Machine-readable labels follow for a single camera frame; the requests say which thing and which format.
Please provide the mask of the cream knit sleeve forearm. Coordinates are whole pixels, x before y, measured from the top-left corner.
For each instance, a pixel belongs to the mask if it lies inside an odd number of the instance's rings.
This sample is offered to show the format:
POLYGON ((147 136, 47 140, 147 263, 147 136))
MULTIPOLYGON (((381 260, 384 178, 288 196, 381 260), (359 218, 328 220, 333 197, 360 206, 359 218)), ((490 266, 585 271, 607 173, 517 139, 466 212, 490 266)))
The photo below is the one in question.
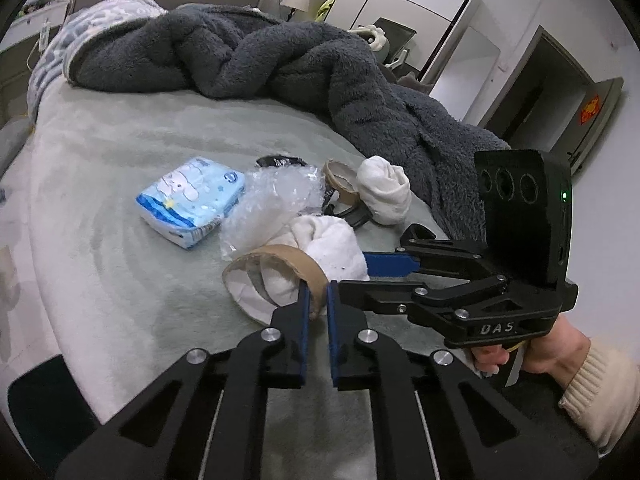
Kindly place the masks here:
POLYGON ((559 406, 600 454, 612 452, 638 414, 638 365, 623 352, 593 342, 559 406))

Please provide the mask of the person's right hand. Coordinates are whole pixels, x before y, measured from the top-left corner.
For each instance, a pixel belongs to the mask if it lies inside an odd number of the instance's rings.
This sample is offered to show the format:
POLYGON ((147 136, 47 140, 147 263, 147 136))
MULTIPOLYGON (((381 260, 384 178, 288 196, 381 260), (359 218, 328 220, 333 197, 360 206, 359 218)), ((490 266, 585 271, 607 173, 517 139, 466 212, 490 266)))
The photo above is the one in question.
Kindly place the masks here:
MULTIPOLYGON (((560 315, 548 335, 528 342, 522 369, 532 374, 548 374, 566 389, 587 359, 591 340, 568 318, 560 315)), ((510 359, 501 346, 472 348, 474 365, 480 372, 497 373, 510 359)))

